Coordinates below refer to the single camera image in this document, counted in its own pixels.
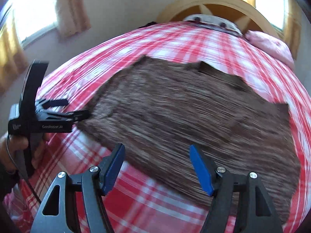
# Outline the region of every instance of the bright window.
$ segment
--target bright window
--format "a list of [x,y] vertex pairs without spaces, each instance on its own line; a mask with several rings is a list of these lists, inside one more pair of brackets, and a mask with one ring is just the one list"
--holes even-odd
[[56,13],[53,0],[16,0],[14,15],[20,41],[43,34],[54,27]]
[[255,0],[256,9],[274,26],[283,29],[285,2],[284,0]]

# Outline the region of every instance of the checkered bed cover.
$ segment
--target checkered bed cover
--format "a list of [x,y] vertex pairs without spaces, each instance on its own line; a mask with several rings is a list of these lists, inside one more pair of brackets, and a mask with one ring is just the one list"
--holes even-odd
[[[38,98],[67,98],[70,104],[63,111],[83,108],[100,85],[120,69],[132,64],[141,55],[178,63],[203,60],[213,67],[244,78],[264,99],[286,102],[290,110],[290,127],[301,175],[293,195],[290,217],[284,232],[294,232],[311,207],[311,101],[295,74],[245,40],[226,33],[189,26],[185,22],[158,24],[137,29],[108,40],[72,58],[49,74],[39,89]],[[31,184],[43,198],[60,171],[81,173],[110,151],[89,139],[76,127],[70,134],[52,134],[41,167]],[[29,231],[38,203],[24,182],[19,184],[24,205],[14,205],[7,197],[11,211],[19,210],[17,224]],[[207,211],[173,190],[124,162],[114,189],[103,198],[116,233],[189,233],[199,232]],[[82,232],[89,232],[81,195],[77,195]],[[228,220],[226,233],[232,232],[234,217]]]

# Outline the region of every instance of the striped brown fabric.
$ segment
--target striped brown fabric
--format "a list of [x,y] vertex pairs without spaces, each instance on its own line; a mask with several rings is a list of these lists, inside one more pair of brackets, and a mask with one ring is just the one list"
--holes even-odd
[[[78,127],[126,160],[197,204],[210,206],[189,159],[203,146],[218,166],[256,172],[286,222],[300,163],[287,104],[269,103],[240,77],[204,62],[176,64],[142,57],[119,71],[88,102],[92,115]],[[233,195],[236,210],[238,195]]]

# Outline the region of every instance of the curved headboard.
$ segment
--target curved headboard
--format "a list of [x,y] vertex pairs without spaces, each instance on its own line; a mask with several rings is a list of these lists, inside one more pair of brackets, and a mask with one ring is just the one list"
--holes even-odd
[[279,38],[269,21],[243,0],[177,0],[158,15],[158,23],[182,21],[192,14],[206,14],[225,18],[237,25],[242,33],[247,30],[265,32]]

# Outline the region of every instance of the human hand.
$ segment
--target human hand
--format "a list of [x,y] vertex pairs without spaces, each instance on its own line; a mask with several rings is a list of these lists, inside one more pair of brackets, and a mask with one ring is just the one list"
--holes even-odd
[[[46,142],[49,141],[49,136],[47,133],[43,135],[42,140],[39,142],[38,147],[32,155],[31,163],[35,169],[38,168],[40,164],[44,151],[46,149]],[[11,136],[9,141],[9,152],[12,157],[16,151],[24,150],[28,147],[28,139],[22,136]],[[4,166],[7,172],[13,172],[16,169],[15,165],[11,161],[9,155],[7,154],[7,133],[0,138],[0,163]]]

